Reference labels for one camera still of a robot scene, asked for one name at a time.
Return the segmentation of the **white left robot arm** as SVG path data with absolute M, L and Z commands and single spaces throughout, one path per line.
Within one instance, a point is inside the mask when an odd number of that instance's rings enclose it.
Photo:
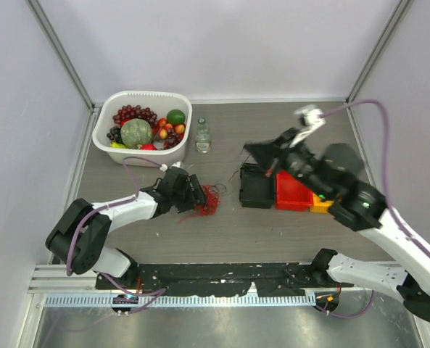
M 182 213 L 207 203 L 198 178 L 179 167 L 135 194 L 111 202 L 73 201 L 46 238 L 46 248 L 67 266 L 69 275 L 90 270 L 101 273 L 121 289 L 138 278 L 138 263 L 125 252 L 105 246 L 109 233 L 140 220 L 151 220 L 172 208 Z

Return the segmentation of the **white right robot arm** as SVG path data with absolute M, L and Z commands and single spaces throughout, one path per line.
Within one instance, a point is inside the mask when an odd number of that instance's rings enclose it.
M 430 245 L 377 188 L 358 178 L 363 161 L 350 146 L 331 144 L 316 157 L 298 136 L 290 128 L 278 138 L 243 147 L 267 176 L 287 172 L 319 199 L 330 201 L 328 213 L 335 221 L 377 244 L 398 264 L 390 268 L 322 249 L 310 268 L 313 283 L 362 286 L 400 301 L 411 314 L 430 322 Z

